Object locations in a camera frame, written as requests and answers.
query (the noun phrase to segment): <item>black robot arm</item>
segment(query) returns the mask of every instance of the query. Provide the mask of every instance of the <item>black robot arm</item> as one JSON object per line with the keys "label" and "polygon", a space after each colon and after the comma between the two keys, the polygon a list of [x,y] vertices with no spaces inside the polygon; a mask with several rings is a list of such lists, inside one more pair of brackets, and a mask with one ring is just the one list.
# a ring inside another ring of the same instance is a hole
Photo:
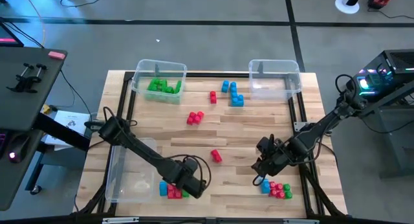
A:
{"label": "black robot arm", "polygon": [[201,197],[206,189],[206,181],[195,178],[198,163],[189,157],[183,161],[165,158],[138,140],[129,128],[130,123],[112,116],[99,130],[100,137],[113,146],[130,149],[149,164],[153,165],[165,182],[184,189],[195,198]]}

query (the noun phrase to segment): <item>transparent plastic container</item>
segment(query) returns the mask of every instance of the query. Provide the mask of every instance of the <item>transparent plastic container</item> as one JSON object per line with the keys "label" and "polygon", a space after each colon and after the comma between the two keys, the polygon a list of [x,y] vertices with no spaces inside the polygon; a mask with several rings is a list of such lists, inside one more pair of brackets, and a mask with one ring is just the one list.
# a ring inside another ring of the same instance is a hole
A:
{"label": "transparent plastic container", "polygon": [[[153,150],[157,142],[139,139]],[[109,163],[105,198],[109,202],[143,203],[149,201],[154,190],[155,168],[123,146],[114,146]]]}
{"label": "transparent plastic container", "polygon": [[295,61],[252,60],[248,70],[252,99],[284,101],[302,90]]}
{"label": "transparent plastic container", "polygon": [[[180,104],[186,74],[187,67],[181,63],[140,60],[133,77],[132,90],[143,94],[146,100]],[[166,81],[165,90],[159,83],[162,81]]]}

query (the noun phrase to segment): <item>wooden table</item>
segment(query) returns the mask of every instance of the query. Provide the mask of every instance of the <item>wooden table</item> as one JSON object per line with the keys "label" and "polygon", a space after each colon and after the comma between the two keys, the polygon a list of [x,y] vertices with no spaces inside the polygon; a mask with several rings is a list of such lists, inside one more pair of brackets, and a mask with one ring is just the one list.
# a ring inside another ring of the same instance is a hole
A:
{"label": "wooden table", "polygon": [[[115,113],[125,71],[109,71],[103,89],[98,118],[103,119],[103,106]],[[209,162],[213,179],[210,187],[199,199],[193,197],[169,200],[154,195],[147,203],[119,203],[119,216],[214,216],[222,218],[304,218],[305,209],[298,167],[287,166],[269,180],[290,183],[293,198],[280,200],[261,194],[252,185],[256,176],[250,168],[259,152],[256,144],[261,137],[271,133],[282,140],[292,136],[287,102],[251,100],[246,78],[234,78],[238,93],[245,96],[244,107],[230,107],[228,95],[220,91],[222,78],[187,78],[181,105],[145,101],[137,95],[133,120],[138,126],[131,131],[138,137],[151,137],[157,141],[157,150],[163,156],[187,153],[203,157]],[[302,73],[303,100],[309,122],[316,122],[325,113],[322,106],[316,74]],[[210,104],[208,92],[217,91],[217,104]],[[125,101],[124,118],[129,103],[130,88]],[[190,111],[203,111],[205,116],[199,126],[189,126],[186,119]],[[91,144],[100,141],[95,135]],[[331,146],[325,137],[323,143]],[[223,162],[215,164],[210,151],[218,149]],[[84,207],[100,187],[104,178],[109,144],[102,143],[89,150],[80,181],[76,202]],[[345,201],[334,156],[322,148],[316,161],[321,187],[339,210],[346,213]],[[160,176],[156,176],[156,189]],[[312,207],[316,210],[313,189],[309,189]]]}

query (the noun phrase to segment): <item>red block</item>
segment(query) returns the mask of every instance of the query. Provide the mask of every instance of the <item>red block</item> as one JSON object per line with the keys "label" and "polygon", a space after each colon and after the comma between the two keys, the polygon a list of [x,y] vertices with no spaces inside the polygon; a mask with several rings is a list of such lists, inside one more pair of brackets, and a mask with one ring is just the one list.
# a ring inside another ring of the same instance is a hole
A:
{"label": "red block", "polygon": [[270,182],[270,189],[271,190],[276,190],[276,183],[275,182]]}
{"label": "red block", "polygon": [[201,118],[199,116],[194,117],[194,124],[200,124],[201,123]]}
{"label": "red block", "polygon": [[204,113],[203,113],[202,111],[199,111],[199,112],[197,113],[197,116],[199,116],[199,117],[200,117],[200,119],[202,119],[202,118],[204,117]]}
{"label": "red block", "polygon": [[217,103],[217,97],[215,95],[215,91],[210,91],[210,103],[211,104]]}
{"label": "red block", "polygon": [[193,122],[194,122],[194,119],[192,119],[191,117],[188,117],[187,124],[193,125]]}
{"label": "red block", "polygon": [[277,185],[276,185],[276,190],[277,190],[277,191],[279,191],[279,190],[283,190],[283,184],[277,184]]}
{"label": "red block", "polygon": [[278,198],[278,199],[284,199],[284,198],[285,198],[285,193],[284,193],[284,191],[279,191],[279,192],[277,192],[277,194],[276,194],[276,198]]}
{"label": "red block", "polygon": [[276,190],[271,190],[270,193],[269,193],[269,196],[276,197],[277,193],[278,192]]}
{"label": "red block", "polygon": [[213,156],[213,160],[215,162],[221,162],[221,161],[223,161],[221,159],[220,153],[217,150],[212,150],[212,156]]}

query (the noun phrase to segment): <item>black metal frame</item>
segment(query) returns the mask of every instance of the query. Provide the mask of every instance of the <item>black metal frame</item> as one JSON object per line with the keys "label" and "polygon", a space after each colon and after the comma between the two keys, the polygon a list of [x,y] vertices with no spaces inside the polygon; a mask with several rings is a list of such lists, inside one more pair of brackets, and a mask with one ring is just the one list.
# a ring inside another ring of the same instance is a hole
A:
{"label": "black metal frame", "polygon": [[[125,98],[126,98],[126,94],[127,94],[128,83],[132,79],[132,77],[134,76],[134,73],[135,72],[133,72],[133,71],[126,71],[125,74],[124,74],[124,80],[123,80],[123,84],[122,84],[120,100],[119,100],[119,103],[118,103],[118,110],[116,112],[116,115],[118,117],[122,116],[122,113],[123,113],[123,110],[124,110],[124,105],[125,105]],[[249,74],[248,73],[226,73],[226,72],[224,72],[224,73],[187,72],[186,76],[188,78],[248,78]],[[286,86],[289,85],[289,82],[288,82],[287,78],[285,78],[285,85]],[[134,105],[135,105],[135,97],[136,97],[136,93],[134,91],[131,91],[131,95],[129,97],[126,120],[131,120]],[[303,103],[302,93],[301,92],[298,93],[297,97],[298,97],[298,105],[299,105],[301,119],[302,119],[302,121],[306,122],[307,117],[306,117],[305,106],[304,106],[304,103]],[[290,112],[290,120],[292,122],[292,131],[293,131],[293,133],[295,133],[294,123],[296,122],[297,118],[296,118],[296,112],[295,112],[293,97],[288,99],[288,105],[289,105],[289,112]],[[108,174],[108,170],[109,170],[109,161],[110,161],[110,158],[111,158],[112,150],[113,150],[113,146],[111,146],[110,149],[109,149],[108,160],[107,160],[107,164],[106,164],[106,167],[105,167],[105,175],[104,175],[104,179],[103,179],[103,182],[102,182],[103,187],[105,187],[106,183],[107,183],[107,174]],[[310,164],[311,175],[315,178],[316,182],[319,183],[318,182],[318,174],[316,173],[315,162],[311,162],[309,164]],[[311,215],[314,215],[314,211],[313,211],[312,206],[311,206],[311,198],[309,196],[309,187],[308,187],[308,184],[307,184],[307,179],[305,177],[305,174],[304,174],[305,172],[304,172],[303,168],[300,168],[299,172],[300,172],[301,187],[302,187],[302,192],[303,192],[303,202],[304,202],[304,205],[305,205],[305,213],[306,213],[307,217],[310,217]],[[321,200],[320,200],[320,198],[317,194],[315,194],[315,197],[316,197],[316,203],[317,203],[317,206],[318,206],[317,207],[318,214],[319,215],[324,215],[325,210],[323,208],[323,204],[322,204],[322,202],[321,202]],[[111,203],[111,205],[110,205],[107,212],[104,212],[104,210],[103,210],[104,206],[105,206],[105,197],[102,194],[101,198],[98,201],[97,213],[110,214],[110,215],[113,215],[113,216],[115,215],[116,203]],[[156,218],[159,219],[159,220],[162,220],[162,221],[173,221],[171,217],[156,217]],[[280,221],[281,219],[270,218],[269,220]]]}

